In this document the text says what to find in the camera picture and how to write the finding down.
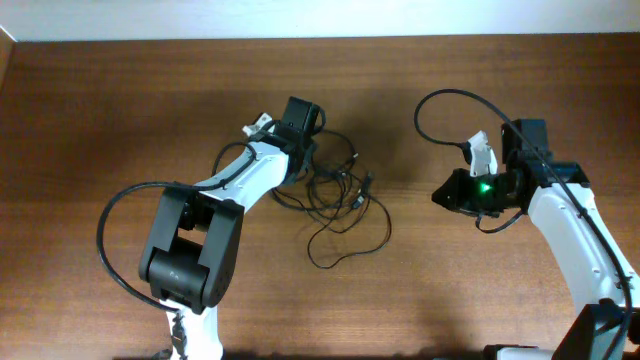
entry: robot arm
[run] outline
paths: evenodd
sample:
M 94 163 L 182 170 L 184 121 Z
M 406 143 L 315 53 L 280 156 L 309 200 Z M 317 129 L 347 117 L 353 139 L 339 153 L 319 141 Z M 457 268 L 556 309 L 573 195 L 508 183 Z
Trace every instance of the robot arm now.
M 229 166 L 198 186 L 214 185 L 232 174 L 225 186 L 208 191 L 168 188 L 139 264 L 140 278 L 154 297 L 178 309 L 167 312 L 172 359 L 219 359 L 217 304 L 230 286 L 244 214 L 269 190 L 295 182 L 316 144 L 311 137 L 321 109 L 290 98 L 280 122 L 263 114 L 243 131 L 255 151 L 244 151 Z M 203 245 L 181 238 L 178 229 L 206 232 Z
M 620 276 L 639 300 L 638 276 L 604 225 L 595 205 L 587 177 L 576 163 L 552 161 L 543 120 L 516 120 L 517 129 L 530 140 L 535 151 L 562 178 L 578 203 L 588 209 L 604 235 L 624 274 L 617 273 L 594 231 L 587 225 L 556 179 L 549 174 L 532 149 L 523 144 L 510 127 L 503 126 L 503 162 L 507 171 L 496 174 L 495 158 L 482 141 L 469 143 L 467 162 L 471 170 L 456 169 L 435 191 L 432 200 L 448 210 L 470 216 L 498 217 L 507 208 L 519 208 L 531 217 L 544 235 L 571 292 L 578 318 L 556 351 L 513 346 L 485 349 L 486 359 L 602 359 L 620 328 L 625 306 Z M 620 359 L 624 346 L 617 346 L 610 359 Z

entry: white wall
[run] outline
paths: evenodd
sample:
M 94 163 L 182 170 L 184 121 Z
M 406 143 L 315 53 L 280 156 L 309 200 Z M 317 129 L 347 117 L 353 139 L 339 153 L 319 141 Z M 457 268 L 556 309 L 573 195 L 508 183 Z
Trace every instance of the white wall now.
M 0 0 L 18 41 L 640 31 L 640 0 Z

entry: black cable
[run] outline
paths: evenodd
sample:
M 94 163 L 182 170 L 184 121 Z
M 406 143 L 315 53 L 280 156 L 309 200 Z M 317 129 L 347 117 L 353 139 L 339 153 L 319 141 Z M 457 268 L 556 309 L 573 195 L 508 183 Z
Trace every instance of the black cable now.
M 485 234 L 499 233 L 500 231 L 506 230 L 511 225 L 518 222 L 518 220 L 520 220 L 520 217 L 522 217 L 522 215 L 524 215 L 524 212 L 522 210 L 518 210 L 518 212 L 515 215 L 513 215 L 511 219 L 507 220 L 507 222 L 505 222 L 504 224 L 498 226 L 497 228 L 487 230 L 480 227 L 480 222 L 482 221 L 483 214 L 479 214 L 478 217 L 476 218 L 476 228 Z
M 384 239 L 382 240 L 382 242 L 381 242 L 378 246 L 376 246 L 375 248 L 373 248 L 373 249 L 371 249 L 371 250 L 365 250 L 365 251 L 354 251 L 354 252 L 351 252 L 351 253 L 348 253 L 348 254 L 342 255 L 342 256 L 341 256 L 341 257 L 339 257 L 336 261 L 334 261 L 331 265 L 327 265 L 327 266 L 325 266 L 325 265 L 320 265 L 320 264 L 318 264 L 318 263 L 313 259 L 313 256 L 311 255 L 311 243 L 313 242 L 313 240 L 315 239 L 315 237 L 316 237 L 318 234 L 320 234 L 323 230 L 325 230 L 325 228 L 329 226 L 329 224 L 331 223 L 331 221 L 333 221 L 333 220 L 330 220 L 330 221 L 329 221 L 329 223 L 328 223 L 325 227 L 323 227 L 323 228 L 321 228 L 320 230 L 316 231 L 316 232 L 311 236 L 311 238 L 309 239 L 309 242 L 307 243 L 307 256 L 309 257 L 309 260 L 311 260 L 311 263 L 312 263 L 315 267 L 317 267 L 317 268 L 319 268 L 319 269 L 323 269 L 323 270 L 329 270 L 329 269 L 332 269 L 333 267 L 335 267 L 336 265 L 338 265 L 338 263 L 339 263 L 340 261 L 344 260 L 344 259 L 347 259 L 347 258 L 350 258 L 350 257 L 353 257 L 353 256 L 360 256 L 360 255 L 373 254 L 373 253 L 375 253 L 375 252 L 378 252 L 378 251 L 382 250 L 382 248 L 384 248 L 385 246 L 387 246 L 387 244 L 389 243 L 389 240 L 391 239 L 391 233 L 392 233 L 392 231 L 393 231 L 393 227 L 392 227 L 392 224 L 391 224 L 391 215 L 389 214 L 389 211 L 387 210 L 387 208 L 386 208 L 386 207 L 385 207 L 385 206 L 384 206 L 384 205 L 383 205 L 383 204 L 382 204 L 378 199 L 376 199 L 375 197 L 373 197 L 373 196 L 371 196 L 371 195 L 368 195 L 368 196 L 367 196 L 367 198 L 369 199 L 369 201 L 373 201 L 373 202 L 375 202 L 376 204 L 380 205 L 380 207 L 382 208 L 382 210 L 384 211 L 384 213 L 385 213 L 385 215 L 386 215 L 386 217 L 387 217 L 387 234 L 385 235 L 385 237 L 384 237 Z
M 214 161 L 214 163 L 213 163 L 213 169 L 211 170 L 211 176 L 214 176 L 218 172 L 218 166 L 220 166 L 220 161 L 222 160 L 222 155 L 224 155 L 227 152 L 227 150 L 231 149 L 234 146 L 247 147 L 247 143 L 244 142 L 244 141 L 234 141 L 232 143 L 229 143 L 229 144 L 225 145 L 222 148 L 222 150 L 220 150 L 220 152 L 218 153 L 218 156 L 216 157 L 216 161 Z
M 420 102 L 418 103 L 418 105 L 416 106 L 416 110 L 413 113 L 413 125 L 416 127 L 416 131 L 418 132 L 418 134 L 420 134 L 420 136 L 422 136 L 423 138 L 425 138 L 427 141 L 430 141 L 436 145 L 447 145 L 447 146 L 455 146 L 457 148 L 460 149 L 465 149 L 465 145 L 466 142 L 461 142 L 461 143 L 457 143 L 457 142 L 453 142 L 453 141 L 442 141 L 442 140 L 438 140 L 438 139 L 434 139 L 431 136 L 427 135 L 424 131 L 422 131 L 422 129 L 420 128 L 420 123 L 418 122 L 418 116 L 420 115 L 420 110 L 422 109 L 422 105 L 424 105 L 424 103 L 426 103 L 429 99 L 431 99 L 434 96 L 437 96 L 439 94 L 441 94 L 440 92 L 435 91 L 432 92 L 431 94 L 425 96 L 422 100 L 420 100 Z
M 492 104 L 488 100 L 484 99 L 483 97 L 481 97 L 479 95 L 476 95 L 476 94 L 474 94 L 472 92 L 469 92 L 469 91 L 466 91 L 466 90 L 459 90 L 459 89 L 441 89 L 441 90 L 434 91 L 431 94 L 427 95 L 418 104 L 418 107 L 416 108 L 416 112 L 415 112 L 415 115 L 414 115 L 414 122 L 416 124 L 416 130 L 418 130 L 418 133 L 422 137 L 424 137 L 425 139 L 427 139 L 427 140 L 429 140 L 431 142 L 434 142 L 436 144 L 442 144 L 442 145 L 455 145 L 456 144 L 456 143 L 449 143 L 449 142 L 443 142 L 443 141 L 432 139 L 429 136 L 427 136 L 426 134 L 424 134 L 424 132 L 422 132 L 422 130 L 420 130 L 420 128 L 418 127 L 417 115 L 418 115 L 418 112 L 420 111 L 420 107 L 422 107 L 422 105 L 427 100 L 433 98 L 434 96 L 440 95 L 440 94 L 458 94 L 458 95 L 463 95 L 463 96 L 472 98 L 472 99 L 474 99 L 476 101 L 479 101 L 480 103 L 482 103 L 483 105 L 485 105 L 486 107 L 491 109 L 496 115 L 498 115 L 500 117 L 500 119 L 502 119 L 502 121 L 504 121 L 505 124 L 507 124 L 507 126 L 509 126 L 511 128 L 511 130 L 522 140 L 522 142 L 524 142 L 528 146 L 529 149 L 533 150 L 532 152 L 536 156 L 536 158 L 538 158 L 538 160 L 540 160 L 540 162 L 545 167 L 545 169 L 551 174 L 551 176 L 553 176 L 553 178 L 558 182 L 558 184 L 560 185 L 562 190 L 567 194 L 567 197 L 569 198 L 569 200 L 571 200 L 571 203 L 573 204 L 573 206 L 578 211 L 579 217 L 583 218 L 587 222 L 587 224 L 591 228 L 591 231 L 593 231 L 594 235 L 596 235 L 596 237 L 598 238 L 600 244 L 602 245 L 602 247 L 604 248 L 605 252 L 609 256 L 609 259 L 611 259 L 611 263 L 613 264 L 613 267 L 616 269 L 616 271 L 617 271 L 617 273 L 618 273 L 618 275 L 620 277 L 620 287 L 622 288 L 622 292 L 624 293 L 624 302 L 625 302 L 625 314 L 624 314 L 624 317 L 622 319 L 622 323 L 620 324 L 620 328 L 616 332 L 616 335 L 614 336 L 613 340 L 611 341 L 611 345 L 609 345 L 609 347 L 607 348 L 607 351 L 605 352 L 605 354 L 603 356 L 603 360 L 609 360 L 609 358 L 611 357 L 611 354 L 616 349 L 616 347 L 618 347 L 619 345 L 621 345 L 623 343 L 624 334 L 629 329 L 629 325 L 631 323 L 631 316 L 633 315 L 633 304 L 632 304 L 632 299 L 631 299 L 631 289 L 630 289 L 630 286 L 629 286 L 629 280 L 625 276 L 624 270 L 622 269 L 622 265 L 620 264 L 620 261 L 618 260 L 618 258 L 616 256 L 616 254 L 614 253 L 613 249 L 611 248 L 611 246 L 609 245 L 609 243 L 605 239 L 604 235 L 602 234 L 602 232 L 600 231 L 600 229 L 598 228 L 596 223 L 593 221 L 593 219 L 589 215 L 589 212 L 587 211 L 587 209 L 580 204 L 580 202 L 575 197 L 573 192 L 571 192 L 571 190 L 569 189 L 567 184 L 560 178 L 560 176 L 558 176 L 558 174 L 555 172 L 555 170 L 553 170 L 553 168 L 551 168 L 551 166 L 549 166 L 547 161 L 538 152 L 538 150 L 533 146 L 531 141 L 529 141 L 529 139 L 527 139 L 520 132 L 520 130 L 518 130 L 518 128 L 513 124 L 513 122 L 509 119 L 509 117 L 507 117 L 507 115 L 505 115 L 502 111 L 500 111 L 500 109 L 498 109 L 497 106 L 495 106 L 494 104 Z
M 309 238 L 309 241 L 307 243 L 307 256 L 314 266 L 319 269 L 326 270 L 335 267 L 340 261 L 349 257 L 366 255 L 379 251 L 389 242 L 391 238 L 392 228 L 391 216 L 389 215 L 389 211 L 378 199 L 371 196 L 371 194 L 368 192 L 368 188 L 364 188 L 364 180 L 360 179 L 352 172 L 352 169 L 355 166 L 356 158 L 358 157 L 358 153 L 356 152 L 351 140 L 349 140 L 347 136 L 339 132 L 328 129 L 323 129 L 320 133 L 333 135 L 342 139 L 348 145 L 351 156 L 344 162 L 337 165 L 318 164 L 318 162 L 315 161 L 314 158 L 311 159 L 311 175 L 305 185 L 306 197 L 307 201 L 309 202 L 308 206 L 303 204 L 300 199 L 291 194 L 286 194 L 278 188 L 272 189 L 271 195 L 273 199 L 281 206 L 291 210 L 303 211 L 311 219 L 313 219 L 313 221 L 322 226 Z M 326 201 L 320 196 L 318 186 L 329 183 L 334 183 L 338 186 L 339 194 L 337 198 L 335 198 L 335 200 L 332 199 L 330 201 Z M 297 205 L 285 201 L 284 198 L 294 201 Z M 350 231 L 362 221 L 366 213 L 369 211 L 369 207 L 372 201 L 379 205 L 387 216 L 387 234 L 385 235 L 383 241 L 373 249 L 351 252 L 339 257 L 331 265 L 320 265 L 314 259 L 311 252 L 311 245 L 316 239 L 317 235 L 323 231 L 330 231 L 335 234 L 344 234 Z M 348 225 L 345 225 L 340 229 L 332 226 L 332 224 L 334 224 L 336 221 L 350 216 L 355 211 L 357 211 L 357 215 L 355 215 L 354 220 L 351 221 Z
M 244 165 L 242 165 L 238 170 L 236 170 L 233 174 L 231 174 L 229 177 L 220 180 L 220 182 L 218 182 L 217 184 L 207 185 L 207 186 L 198 186 L 198 185 L 181 184 L 181 183 L 177 183 L 177 182 L 161 182 L 161 181 L 143 182 L 143 183 L 139 183 L 139 184 L 136 184 L 136 185 L 132 185 L 132 186 L 120 191 L 113 198 L 111 198 L 111 200 L 109 200 L 107 205 L 104 207 L 104 210 L 102 211 L 102 215 L 100 215 L 100 220 L 98 220 L 98 230 L 96 232 L 96 246 L 98 248 L 98 255 L 100 257 L 100 261 L 102 262 L 102 265 L 104 266 L 104 268 L 107 271 L 107 273 L 109 274 L 109 276 L 111 276 L 111 278 L 113 280 L 115 280 L 115 282 L 118 283 L 118 285 L 120 285 L 122 288 L 124 288 L 129 294 L 131 294 L 131 295 L 135 296 L 136 298 L 142 300 L 144 303 L 147 303 L 147 304 L 149 304 L 149 305 L 151 305 L 153 307 L 156 307 L 156 308 L 158 308 L 160 310 L 163 310 L 163 311 L 168 311 L 168 312 L 173 312 L 173 313 L 177 313 L 178 312 L 178 309 L 170 307 L 170 306 L 163 305 L 159 301 L 154 300 L 154 299 L 142 294 L 141 292 L 137 291 L 136 289 L 134 289 L 111 266 L 111 263 L 109 263 L 109 260 L 107 259 L 107 254 L 106 254 L 106 252 L 104 250 L 104 228 L 105 228 L 105 224 L 107 222 L 107 217 L 109 217 L 109 213 L 111 212 L 111 209 L 113 209 L 113 207 L 115 206 L 115 204 L 118 201 L 120 201 L 125 196 L 127 196 L 127 195 L 129 195 L 129 194 L 131 194 L 131 193 L 133 193 L 135 191 L 138 191 L 138 190 L 149 189 L 149 188 L 173 188 L 173 189 L 181 189 L 181 190 L 188 190 L 188 191 L 196 192 L 196 191 L 210 191 L 210 190 L 215 190 L 215 189 L 219 189 L 221 187 L 224 187 L 230 181 L 232 181 L 233 179 L 238 177 L 238 175 L 240 175 L 243 171 L 245 171 L 251 165 L 251 163 L 257 158 L 256 150 L 251 145 L 244 144 L 244 146 L 246 146 L 247 149 L 249 149 L 249 151 L 251 152 L 251 156 L 249 157 L 247 162 Z M 218 154 L 218 157 L 216 159 L 216 163 L 219 163 L 220 158 L 222 157 L 222 155 L 224 155 L 224 153 L 230 147 L 231 146 L 227 145 L 227 146 L 225 146 L 223 148 L 222 151 L 220 151 L 220 153 Z

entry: green light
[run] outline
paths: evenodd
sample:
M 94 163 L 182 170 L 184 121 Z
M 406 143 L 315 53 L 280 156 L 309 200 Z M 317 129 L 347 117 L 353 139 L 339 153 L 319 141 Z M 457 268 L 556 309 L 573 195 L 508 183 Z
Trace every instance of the green light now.
M 480 184 L 480 192 L 481 193 L 486 193 L 487 191 L 491 190 L 491 185 L 488 184 Z

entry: wooden table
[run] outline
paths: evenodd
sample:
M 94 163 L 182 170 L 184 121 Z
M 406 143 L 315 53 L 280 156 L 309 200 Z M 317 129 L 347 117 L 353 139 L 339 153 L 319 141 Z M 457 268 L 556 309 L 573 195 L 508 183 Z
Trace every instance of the wooden table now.
M 132 183 L 206 178 L 243 125 L 262 111 L 279 117 L 290 95 L 323 106 L 328 128 L 353 140 L 393 217 L 392 243 L 317 270 L 306 258 L 317 226 L 263 198 L 245 217 L 219 307 L 227 349 L 389 356 L 555 347 L 575 315 L 544 238 L 529 219 L 484 235 L 432 203 L 466 164 L 416 134 L 413 110 L 428 92 L 457 87 L 513 118 L 546 119 L 556 158 L 583 166 L 638 269 L 639 58 L 638 34 L 17 44 L 0 95 L 0 357 L 130 358 L 166 348 L 164 314 L 102 269 L 98 216 Z M 500 151 L 500 122 L 479 104 L 443 96 L 423 111 L 434 137 L 463 141 L 482 129 Z M 325 154 L 338 149 L 318 142 Z M 158 197 L 132 196 L 107 224 L 113 265 L 145 292 L 137 263 Z M 319 256 L 377 243 L 383 219 L 373 209 L 347 236 L 323 234 Z

